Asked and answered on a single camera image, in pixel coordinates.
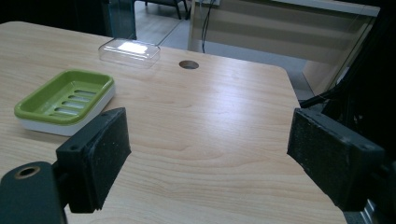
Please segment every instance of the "plastic lid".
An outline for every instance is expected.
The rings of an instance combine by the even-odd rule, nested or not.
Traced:
[[[160,47],[130,39],[115,38],[99,48],[99,58],[138,68],[150,68],[160,58]]]

